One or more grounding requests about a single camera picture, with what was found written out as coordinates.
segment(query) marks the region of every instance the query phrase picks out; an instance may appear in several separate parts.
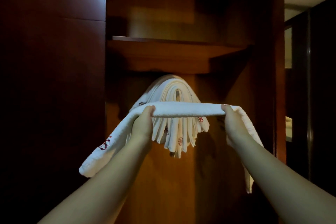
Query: forearm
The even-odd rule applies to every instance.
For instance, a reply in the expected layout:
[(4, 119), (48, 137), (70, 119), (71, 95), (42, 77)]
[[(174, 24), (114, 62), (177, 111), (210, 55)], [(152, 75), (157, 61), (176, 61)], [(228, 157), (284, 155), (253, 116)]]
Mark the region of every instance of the forearm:
[(132, 138), (99, 173), (39, 223), (113, 223), (145, 158), (147, 145), (144, 142)]
[(336, 223), (336, 198), (276, 159), (252, 138), (234, 141), (247, 170), (285, 223)]

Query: person's left arm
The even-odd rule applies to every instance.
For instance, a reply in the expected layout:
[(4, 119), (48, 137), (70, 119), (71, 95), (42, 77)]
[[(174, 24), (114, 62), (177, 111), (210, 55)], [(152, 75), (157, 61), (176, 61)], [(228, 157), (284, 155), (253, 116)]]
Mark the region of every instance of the person's left arm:
[(154, 106), (147, 106), (135, 120), (131, 139), (124, 148), (38, 224), (114, 223), (151, 148), (154, 110)]

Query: wardrobe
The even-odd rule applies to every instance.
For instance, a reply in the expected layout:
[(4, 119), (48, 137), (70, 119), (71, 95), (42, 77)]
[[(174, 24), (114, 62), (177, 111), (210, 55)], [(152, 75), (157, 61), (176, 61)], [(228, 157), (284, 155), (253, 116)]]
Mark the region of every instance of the wardrobe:
[[(158, 77), (241, 106), (285, 150), (284, 0), (0, 0), (4, 211), (36, 223)], [(153, 143), (116, 223), (277, 223), (216, 117), (180, 159)]]
[[(241, 106), (285, 161), (284, 0), (106, 0), (108, 136), (158, 77)], [(117, 223), (277, 222), (215, 117), (180, 159), (153, 144)]]

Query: person's right hand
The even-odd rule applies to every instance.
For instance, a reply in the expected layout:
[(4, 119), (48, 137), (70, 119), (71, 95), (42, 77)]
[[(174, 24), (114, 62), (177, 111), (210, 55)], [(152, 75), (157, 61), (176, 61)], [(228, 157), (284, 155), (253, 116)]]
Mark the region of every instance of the person's right hand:
[(221, 105), (221, 108), (225, 111), (225, 131), (233, 147), (240, 140), (252, 138), (247, 131), (241, 116), (234, 112), (230, 105)]

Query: person's left hand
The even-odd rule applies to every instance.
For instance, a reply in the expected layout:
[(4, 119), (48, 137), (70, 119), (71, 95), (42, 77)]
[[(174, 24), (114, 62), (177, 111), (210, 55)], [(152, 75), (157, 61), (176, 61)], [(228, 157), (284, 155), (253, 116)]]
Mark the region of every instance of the person's left hand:
[(143, 143), (145, 146), (151, 146), (153, 134), (152, 116), (155, 106), (146, 106), (139, 117), (134, 121), (130, 141)]

